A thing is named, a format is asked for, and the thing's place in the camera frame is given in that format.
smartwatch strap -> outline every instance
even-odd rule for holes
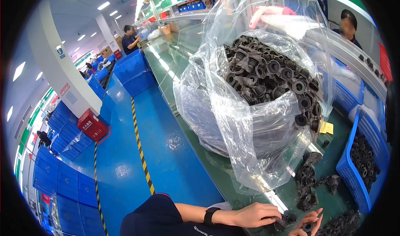
[[[212,226],[214,225],[214,223],[211,222],[211,218],[213,217],[213,214],[215,213],[215,211],[221,210],[218,207],[211,207],[209,209],[206,210],[206,214],[204,215],[204,224],[208,225],[208,226]]]

clear plastic bag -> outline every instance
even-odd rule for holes
[[[284,14],[288,3],[295,17]],[[313,16],[321,18],[307,16],[313,11]],[[301,23],[301,31],[288,28],[297,23]],[[294,127],[300,110],[292,91],[274,101],[249,106],[224,80],[228,72],[224,44],[232,44],[241,35],[257,37],[308,69],[313,77],[319,77],[317,67],[323,69],[327,79],[320,101],[322,106],[331,107],[327,45],[318,46],[324,51],[323,58],[313,58],[300,46],[306,42],[302,41],[306,32],[326,33],[325,27],[317,0],[220,0],[203,21],[203,42],[198,52],[189,58],[180,82],[174,82],[178,112],[200,143],[229,156],[236,179],[251,189],[268,192],[287,183],[312,141],[312,132],[308,126]],[[323,120],[328,116],[324,109]]]

wall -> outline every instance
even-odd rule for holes
[[[328,19],[336,23],[340,23],[340,14],[342,13],[343,9],[350,10],[356,16],[357,41],[360,43],[364,52],[366,52],[377,64],[380,64],[380,51],[378,42],[382,43],[382,40],[379,36],[378,29],[357,11],[337,0],[327,0],[327,5]]]

red fire extinguisher box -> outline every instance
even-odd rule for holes
[[[77,127],[94,141],[99,141],[107,134],[107,126],[87,109],[77,121]]]

